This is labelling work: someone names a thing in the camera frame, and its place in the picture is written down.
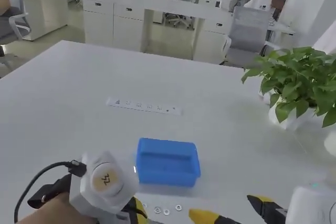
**small plant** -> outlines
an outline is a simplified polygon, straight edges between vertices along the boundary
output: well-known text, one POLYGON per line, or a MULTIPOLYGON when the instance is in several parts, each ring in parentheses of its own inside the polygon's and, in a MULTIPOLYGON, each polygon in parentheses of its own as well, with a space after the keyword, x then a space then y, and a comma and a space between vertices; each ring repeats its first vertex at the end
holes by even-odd
POLYGON ((325 115, 323 127, 336 123, 336 55, 311 47, 272 51, 258 57, 260 68, 248 70, 242 77, 264 77, 262 94, 274 90, 270 108, 276 105, 279 123, 296 109, 296 117, 313 108, 316 116, 325 115))

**floor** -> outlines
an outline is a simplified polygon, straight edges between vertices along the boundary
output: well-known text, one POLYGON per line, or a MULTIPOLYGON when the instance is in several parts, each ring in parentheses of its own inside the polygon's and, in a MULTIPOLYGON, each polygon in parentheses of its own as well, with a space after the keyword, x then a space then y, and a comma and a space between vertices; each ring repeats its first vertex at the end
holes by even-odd
MULTIPOLYGON (((192 30, 187 30, 183 27, 173 28, 153 24, 152 36, 146 52, 181 59, 191 59, 192 34, 192 30)), ((69 4, 68 26, 53 31, 35 41, 22 40, 13 42, 6 45, 4 50, 18 56, 15 62, 11 62, 14 68, 18 68, 61 40, 85 43, 82 6, 78 6, 75 3, 69 4)), ((0 64, 0 77, 6 74, 8 74, 7 68, 0 64)))

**metal washer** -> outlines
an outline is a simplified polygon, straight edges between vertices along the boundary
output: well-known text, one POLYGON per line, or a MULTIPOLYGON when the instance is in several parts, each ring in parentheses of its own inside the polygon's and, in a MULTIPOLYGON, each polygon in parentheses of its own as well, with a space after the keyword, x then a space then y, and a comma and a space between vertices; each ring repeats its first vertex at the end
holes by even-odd
POLYGON ((155 207, 154 208, 154 213, 156 213, 157 215, 161 213, 161 208, 160 207, 155 207))
POLYGON ((175 210, 176 211, 182 211, 182 206, 181 205, 176 205, 175 210))
POLYGON ((170 214, 170 211, 169 211, 168 209, 164 209, 164 210, 163 210, 163 214, 164 214, 164 215, 169 215, 169 214, 170 214))

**white table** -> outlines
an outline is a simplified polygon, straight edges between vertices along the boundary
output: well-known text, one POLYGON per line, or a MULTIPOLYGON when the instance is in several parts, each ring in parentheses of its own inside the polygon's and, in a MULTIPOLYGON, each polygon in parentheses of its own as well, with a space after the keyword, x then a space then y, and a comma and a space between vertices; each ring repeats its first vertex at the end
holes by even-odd
MULTIPOLYGON (((137 196, 147 203, 150 218, 191 223, 188 209, 199 207, 243 224, 263 224, 247 194, 287 207, 293 188, 321 178, 324 169, 297 135, 270 124, 257 95, 259 80, 242 85, 242 74, 139 52, 67 41, 54 45, 0 80, 2 223, 13 221, 16 201, 43 167, 86 151, 110 150, 132 161, 138 139, 152 137, 194 142, 202 175, 189 190, 142 187, 137 196), (106 106, 110 96, 176 105, 183 115, 106 106), (171 214, 156 215, 154 206, 171 214)), ((65 168, 46 173, 28 197, 65 173, 65 168)), ((24 202, 19 217, 30 212, 24 202)))

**person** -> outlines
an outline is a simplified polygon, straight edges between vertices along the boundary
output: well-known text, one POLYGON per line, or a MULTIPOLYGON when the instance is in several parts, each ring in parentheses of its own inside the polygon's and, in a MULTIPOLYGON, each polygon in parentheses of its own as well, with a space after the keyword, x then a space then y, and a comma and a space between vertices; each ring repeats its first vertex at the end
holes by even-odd
POLYGON ((97 220, 80 214, 62 193, 25 217, 18 224, 96 224, 97 220))
POLYGON ((11 3, 9 0, 0 0, 0 17, 11 17, 11 3))

